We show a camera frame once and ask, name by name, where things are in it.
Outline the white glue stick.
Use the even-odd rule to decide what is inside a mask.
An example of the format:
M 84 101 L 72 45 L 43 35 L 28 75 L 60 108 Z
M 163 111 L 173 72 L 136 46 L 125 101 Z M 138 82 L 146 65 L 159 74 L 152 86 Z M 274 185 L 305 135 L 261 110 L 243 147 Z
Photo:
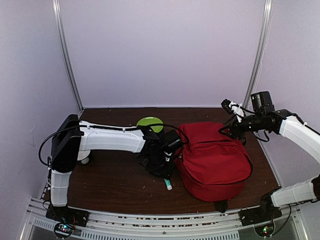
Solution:
M 170 181 L 169 179 L 165 179 L 165 178 L 164 178 L 163 180 L 164 180 L 166 189 L 167 189 L 168 191 L 172 190 L 173 187 L 172 187 L 171 181 Z

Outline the red backpack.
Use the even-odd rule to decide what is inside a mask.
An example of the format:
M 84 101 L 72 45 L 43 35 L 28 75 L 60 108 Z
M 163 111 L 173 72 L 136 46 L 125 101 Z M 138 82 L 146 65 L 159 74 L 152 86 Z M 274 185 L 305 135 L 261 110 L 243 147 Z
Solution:
M 239 140 L 219 133 L 222 127 L 218 122 L 181 124 L 178 134 L 185 144 L 174 161 L 185 188 L 225 213 L 228 201 L 243 191 L 254 167 Z

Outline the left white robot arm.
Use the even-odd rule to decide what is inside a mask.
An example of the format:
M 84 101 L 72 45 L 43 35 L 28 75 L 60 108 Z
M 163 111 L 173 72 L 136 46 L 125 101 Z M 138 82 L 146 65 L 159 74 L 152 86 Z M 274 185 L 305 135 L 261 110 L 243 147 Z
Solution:
M 174 167 L 174 154 L 189 143 L 187 135 L 178 127 L 162 121 L 138 123 L 135 126 L 113 126 L 80 120 L 70 114 L 59 129 L 46 137 L 38 150 L 51 141 L 51 154 L 41 163 L 48 168 L 50 208 L 61 222 L 72 218 L 68 207 L 68 188 L 77 163 L 86 164 L 92 151 L 125 151 L 137 154 L 140 165 L 150 174 L 169 180 Z

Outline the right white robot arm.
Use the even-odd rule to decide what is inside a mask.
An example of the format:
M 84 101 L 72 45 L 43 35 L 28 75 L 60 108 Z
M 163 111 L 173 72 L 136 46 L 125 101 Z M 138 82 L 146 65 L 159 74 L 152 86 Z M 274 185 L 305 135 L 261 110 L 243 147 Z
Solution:
M 296 113 L 287 109 L 276 110 L 268 91 L 250 96 L 252 110 L 235 101 L 225 99 L 222 108 L 232 117 L 223 124 L 219 133 L 235 140 L 244 138 L 246 132 L 275 133 L 290 140 L 307 152 L 317 162 L 320 160 L 320 134 L 312 129 Z M 279 208 L 292 204 L 315 203 L 320 199 L 320 178 L 298 182 L 264 195 L 256 210 L 259 220 L 268 220 Z

